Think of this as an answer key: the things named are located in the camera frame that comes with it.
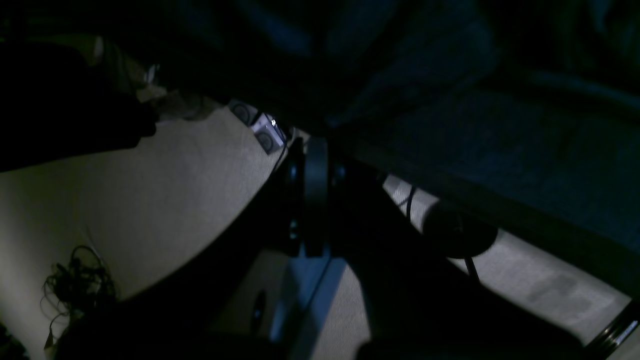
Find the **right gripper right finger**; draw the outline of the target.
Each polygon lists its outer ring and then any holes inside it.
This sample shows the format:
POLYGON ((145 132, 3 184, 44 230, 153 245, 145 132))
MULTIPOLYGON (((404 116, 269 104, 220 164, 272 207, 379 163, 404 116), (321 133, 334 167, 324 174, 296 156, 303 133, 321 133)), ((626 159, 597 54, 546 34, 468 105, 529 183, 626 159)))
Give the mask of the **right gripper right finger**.
POLYGON ((330 248, 361 280, 400 280, 400 212, 373 167, 329 148, 330 248))

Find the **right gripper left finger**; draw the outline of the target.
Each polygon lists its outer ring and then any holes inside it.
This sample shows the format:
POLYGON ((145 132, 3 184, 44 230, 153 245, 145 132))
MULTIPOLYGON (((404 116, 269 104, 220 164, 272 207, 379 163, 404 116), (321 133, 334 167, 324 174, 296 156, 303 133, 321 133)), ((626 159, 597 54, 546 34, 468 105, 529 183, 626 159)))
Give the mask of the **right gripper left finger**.
POLYGON ((266 248, 297 257, 302 248, 303 173, 306 154, 298 137, 286 146, 264 185, 254 198, 258 241, 266 248))

